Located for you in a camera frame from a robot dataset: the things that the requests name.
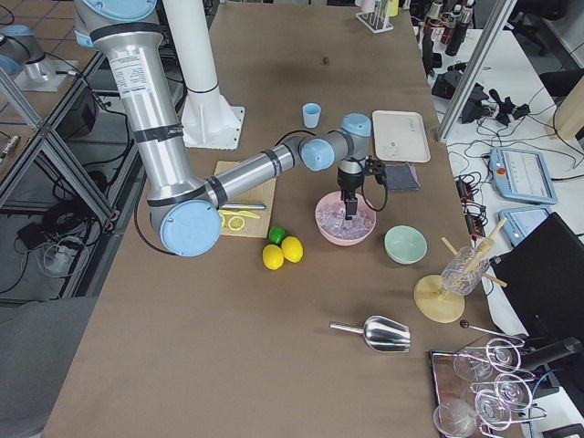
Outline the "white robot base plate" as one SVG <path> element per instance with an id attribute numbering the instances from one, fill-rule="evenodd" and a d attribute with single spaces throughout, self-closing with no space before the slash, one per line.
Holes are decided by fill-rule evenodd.
<path id="1" fill-rule="evenodd" d="M 184 144 L 188 148 L 236 150 L 244 118 L 245 108 L 231 106 L 217 90 L 189 92 L 182 111 Z"/>

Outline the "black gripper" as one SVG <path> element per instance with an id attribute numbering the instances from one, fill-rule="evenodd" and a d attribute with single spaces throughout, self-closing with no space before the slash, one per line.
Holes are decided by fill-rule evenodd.
<path id="1" fill-rule="evenodd" d="M 361 162 L 340 162 L 337 182 L 341 191 L 341 199 L 345 205 L 345 219 L 351 220 L 357 214 L 358 199 L 355 192 L 364 183 L 364 167 Z"/>

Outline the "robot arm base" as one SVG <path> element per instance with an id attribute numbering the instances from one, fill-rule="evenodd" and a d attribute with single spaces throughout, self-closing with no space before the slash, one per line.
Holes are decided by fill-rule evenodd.
<path id="1" fill-rule="evenodd" d="M 24 25 L 1 29 L 1 69 L 23 91 L 57 92 L 65 80 L 57 73 L 58 63 L 50 59 L 32 30 Z"/>

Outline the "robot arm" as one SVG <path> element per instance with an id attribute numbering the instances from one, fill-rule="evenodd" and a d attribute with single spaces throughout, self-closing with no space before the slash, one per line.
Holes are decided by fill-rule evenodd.
<path id="1" fill-rule="evenodd" d="M 287 135 L 273 148 L 205 179 L 194 175 L 189 146 L 218 145 L 235 134 L 243 111 L 218 88 L 203 5 L 164 5 L 188 97 L 183 111 L 172 101 L 158 48 L 162 31 L 152 1 L 78 1 L 76 36 L 108 61 L 139 148 L 151 190 L 151 223 L 174 255 L 211 249 L 222 229 L 219 209 L 227 201 L 303 164 L 318 172 L 338 167 L 347 217 L 357 212 L 364 178 L 370 118 L 350 113 L 324 137 Z"/>

